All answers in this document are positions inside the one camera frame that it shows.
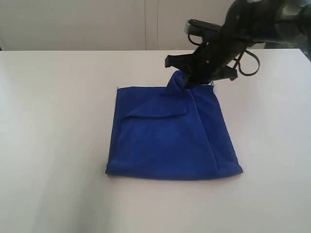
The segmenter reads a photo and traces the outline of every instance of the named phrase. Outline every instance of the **blue cloth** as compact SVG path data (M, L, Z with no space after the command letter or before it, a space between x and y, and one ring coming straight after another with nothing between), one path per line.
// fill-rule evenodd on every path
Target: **blue cloth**
M213 86L118 89L106 173L160 180L209 180L242 173Z

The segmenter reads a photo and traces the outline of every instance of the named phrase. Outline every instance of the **table surface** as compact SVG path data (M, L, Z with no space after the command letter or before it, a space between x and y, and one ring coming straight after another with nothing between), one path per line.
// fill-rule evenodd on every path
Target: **table surface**
M298 50L255 50L257 75L216 83L242 175L104 174L117 87L165 86L164 59L180 53L1 52L1 231L310 232L311 66ZM242 67L256 62L245 55Z

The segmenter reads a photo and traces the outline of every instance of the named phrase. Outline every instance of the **folded towel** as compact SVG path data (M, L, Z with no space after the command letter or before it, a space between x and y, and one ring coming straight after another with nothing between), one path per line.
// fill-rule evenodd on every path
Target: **folded towel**
M118 89L106 173L160 180L209 180L242 173L213 86Z

